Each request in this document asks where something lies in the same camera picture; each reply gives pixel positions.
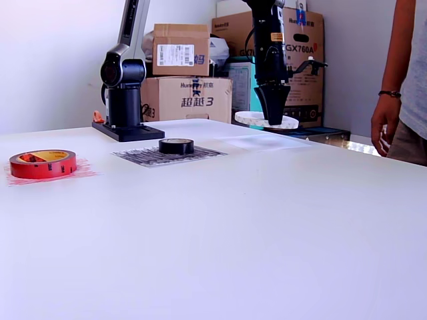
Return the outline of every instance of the barcode label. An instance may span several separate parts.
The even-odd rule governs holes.
[[[157,45],[158,67],[193,67],[194,45]]]

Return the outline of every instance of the white disc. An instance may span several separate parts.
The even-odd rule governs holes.
[[[243,123],[245,125],[255,125],[257,127],[264,128],[275,128],[275,129],[297,129],[300,122],[297,119],[286,117],[285,115],[282,118],[282,124],[280,125],[270,125],[268,120],[264,119],[264,114],[262,112],[255,111],[240,111],[236,112],[234,119],[237,122]]]

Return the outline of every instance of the black tape roll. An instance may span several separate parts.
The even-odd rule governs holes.
[[[159,141],[159,152],[166,155],[188,155],[194,153],[194,141],[190,139],[163,139]]]

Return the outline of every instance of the tape roll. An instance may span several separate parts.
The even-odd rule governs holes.
[[[297,119],[283,116],[282,123],[280,125],[270,125],[268,120],[264,119],[262,112],[255,111],[240,111],[236,112],[234,119],[237,122],[245,125],[255,125],[257,127],[274,128],[274,129],[297,129],[300,122]]]
[[[75,153],[67,150],[38,150],[10,158],[11,174],[22,179],[63,177],[77,170]]]
[[[190,139],[163,139],[159,141],[159,152],[166,155],[188,155],[194,153],[194,141]]]

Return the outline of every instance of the white tabletop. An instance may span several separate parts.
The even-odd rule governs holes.
[[[427,169],[313,144],[240,152],[259,131],[152,123],[230,155],[148,169],[92,129],[0,137],[0,159],[70,149],[96,177],[8,187],[0,319],[426,319]]]

